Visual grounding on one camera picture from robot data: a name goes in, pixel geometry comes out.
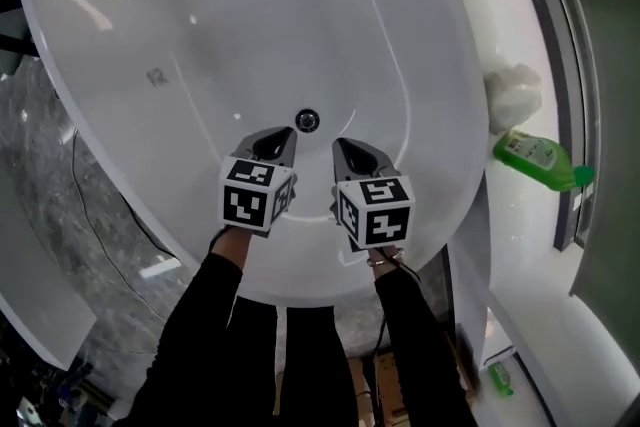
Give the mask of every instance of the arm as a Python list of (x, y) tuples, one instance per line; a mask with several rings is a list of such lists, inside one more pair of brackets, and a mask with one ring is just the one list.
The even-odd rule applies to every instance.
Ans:
[(169, 316), (147, 380), (129, 416), (116, 425), (180, 425), (185, 408), (211, 397), (203, 390), (215, 375), (222, 338), (242, 278), (251, 231), (223, 232)]
[[(382, 258), (375, 250), (369, 255)], [(475, 426), (455, 360), (418, 283), (389, 262), (373, 269), (411, 424)]]

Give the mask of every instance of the marble floor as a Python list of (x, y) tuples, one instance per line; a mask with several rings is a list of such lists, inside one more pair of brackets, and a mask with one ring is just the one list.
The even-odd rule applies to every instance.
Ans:
[[(148, 279), (140, 276), (140, 269), (158, 263), (159, 251), (78, 135), (76, 177), (103, 250), (72, 179), (73, 132), (40, 60), (25, 58), (15, 75), (0, 79), (0, 158), (12, 171), (40, 242), (98, 319), (80, 357), (94, 365), (94, 384), (131, 400), (153, 361), (164, 319), (193, 271), (182, 266)], [(442, 260), (434, 258), (420, 274), (432, 310), (445, 314), (449, 304)], [(282, 313), (276, 369), (283, 368), (285, 358)], [(381, 320), (377, 297), (336, 305), (336, 326), (348, 355), (373, 349)]]

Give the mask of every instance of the bottle cap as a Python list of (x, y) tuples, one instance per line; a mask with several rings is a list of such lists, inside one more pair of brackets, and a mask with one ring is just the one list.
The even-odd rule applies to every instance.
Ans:
[(591, 183), (593, 175), (593, 169), (589, 166), (577, 166), (573, 168), (573, 177), (575, 178), (576, 186), (578, 187)]

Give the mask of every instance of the drain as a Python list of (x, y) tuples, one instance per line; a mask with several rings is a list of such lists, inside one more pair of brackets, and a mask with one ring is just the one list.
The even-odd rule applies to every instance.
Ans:
[(320, 116), (318, 113), (311, 109), (302, 109), (296, 115), (296, 127), (300, 132), (309, 134), (314, 132), (320, 125)]

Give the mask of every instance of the white cube with marker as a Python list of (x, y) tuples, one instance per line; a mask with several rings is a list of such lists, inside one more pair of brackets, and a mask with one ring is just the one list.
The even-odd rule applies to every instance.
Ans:
[(360, 249), (402, 245), (411, 236), (416, 198), (407, 176), (338, 182), (338, 222)]
[(294, 176), (290, 167), (225, 157), (220, 170), (220, 222), (269, 231), (289, 207)]

